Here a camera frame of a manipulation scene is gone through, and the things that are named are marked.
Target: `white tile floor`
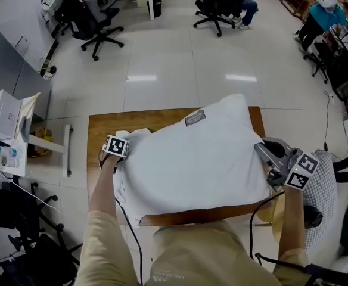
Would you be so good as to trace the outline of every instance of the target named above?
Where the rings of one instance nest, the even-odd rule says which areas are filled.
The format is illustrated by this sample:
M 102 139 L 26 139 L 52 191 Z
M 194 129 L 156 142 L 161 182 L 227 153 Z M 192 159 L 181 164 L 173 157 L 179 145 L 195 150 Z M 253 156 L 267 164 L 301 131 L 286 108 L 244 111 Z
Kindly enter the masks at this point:
M 192 24 L 200 17 L 195 0 L 162 0 L 162 16 L 148 19 L 146 8 L 134 2 L 118 1 L 122 10 L 114 26 L 125 31 L 115 38 L 125 43 L 119 48 L 104 43 L 98 56 L 91 59 L 91 49 L 83 52 L 83 43 L 70 33 L 59 39 L 54 57 L 58 72 L 53 78 L 52 100 L 47 127 L 61 140 L 63 124 L 70 122 L 72 133 L 72 177 L 60 177 L 59 155 L 42 158 L 29 166 L 30 179 L 43 182 L 43 188 L 59 193 L 58 206 L 72 245 L 81 241 L 88 209 L 86 191 L 86 143 L 88 120 L 92 114 L 167 108 L 200 107 L 219 101 L 225 95 L 243 93 L 249 105 L 262 109 L 265 131 L 290 145 L 313 151 L 324 145 L 326 127 L 326 90 L 318 74 L 312 77 L 312 65 L 302 59 L 292 33 L 301 26 L 298 19 L 277 0 L 256 0 L 259 12 L 252 31 L 222 25 L 217 38 L 212 24 Z M 335 99 L 329 106 L 330 151 L 345 157 L 347 143 L 342 125 L 343 105 Z M 328 266 L 338 250 L 340 222 L 348 204 L 348 186 L 340 187 L 340 216 L 324 245 L 311 252 L 313 261 Z M 248 245 L 247 217 L 229 219 L 244 245 Z M 157 228 L 136 231 L 144 254 L 144 276 L 148 276 L 151 236 Z M 133 236 L 122 227 L 139 266 Z M 269 257 L 277 256 L 278 244 L 269 228 L 255 228 L 255 250 Z

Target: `white sneaker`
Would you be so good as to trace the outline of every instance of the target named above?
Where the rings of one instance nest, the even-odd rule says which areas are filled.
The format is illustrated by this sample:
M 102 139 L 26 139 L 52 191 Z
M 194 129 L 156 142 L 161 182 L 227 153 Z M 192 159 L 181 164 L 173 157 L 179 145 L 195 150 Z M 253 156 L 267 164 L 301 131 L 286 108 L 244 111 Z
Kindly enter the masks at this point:
M 294 37 L 293 37 L 293 39 L 296 41 L 296 42 L 298 42 L 298 43 L 302 43 L 303 41 L 300 39 L 300 37 L 298 37 L 297 35 L 295 35 Z
M 229 18 L 228 16 L 224 16 L 224 15 L 222 14 L 221 17 L 222 17 L 224 20 L 231 21 L 231 18 Z
M 233 23 L 239 23 L 239 22 L 241 22 L 241 17 L 240 17 L 240 16 L 239 16 L 239 17 L 233 16 L 232 22 L 233 22 Z
M 245 24 L 242 24 L 242 23 L 239 24 L 238 28 L 241 30 L 248 30 L 248 31 L 252 30 L 252 27 L 250 25 L 246 26 Z

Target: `blue shirt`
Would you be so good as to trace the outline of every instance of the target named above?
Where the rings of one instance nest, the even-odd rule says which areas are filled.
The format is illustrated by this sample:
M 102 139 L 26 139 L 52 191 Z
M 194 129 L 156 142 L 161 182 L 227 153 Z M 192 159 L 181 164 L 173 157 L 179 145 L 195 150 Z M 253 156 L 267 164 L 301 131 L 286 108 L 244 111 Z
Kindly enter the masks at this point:
M 346 16 L 342 7 L 335 8 L 334 12 L 331 14 L 326 12 L 319 4 L 315 4 L 311 7 L 309 12 L 324 31 L 327 31 L 331 26 L 337 23 L 342 26 L 346 24 Z

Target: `trash can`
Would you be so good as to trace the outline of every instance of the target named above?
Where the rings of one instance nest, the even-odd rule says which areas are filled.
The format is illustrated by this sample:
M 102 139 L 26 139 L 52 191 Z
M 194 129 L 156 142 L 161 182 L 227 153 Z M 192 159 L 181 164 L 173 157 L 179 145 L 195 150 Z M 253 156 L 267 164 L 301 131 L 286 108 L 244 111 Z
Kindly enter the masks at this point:
M 150 15 L 150 8 L 149 8 L 149 1 L 146 2 L 149 9 L 149 15 Z M 161 6 L 162 6 L 162 0 L 153 0 L 153 11 L 154 11 L 154 18 L 161 16 Z

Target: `wooden board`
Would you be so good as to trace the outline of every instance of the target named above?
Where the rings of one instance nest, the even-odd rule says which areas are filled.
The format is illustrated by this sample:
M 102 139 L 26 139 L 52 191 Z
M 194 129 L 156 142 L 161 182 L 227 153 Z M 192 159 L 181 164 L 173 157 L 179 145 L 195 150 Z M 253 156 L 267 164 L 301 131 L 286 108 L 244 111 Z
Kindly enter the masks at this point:
M 262 115 L 259 107 L 249 107 L 253 130 L 260 136 L 265 136 Z M 132 132 L 136 129 L 148 128 L 155 132 L 182 120 L 198 108 L 136 111 L 126 113 L 100 114 L 89 117 L 87 168 L 88 185 L 93 186 L 94 177 L 99 173 L 98 152 L 104 144 L 107 135 L 116 135 L 118 130 Z M 211 222 L 224 218 L 252 213 L 258 204 L 246 206 L 219 207 L 215 209 L 191 210 L 180 213 L 146 215 L 140 225 L 169 226 L 186 223 Z

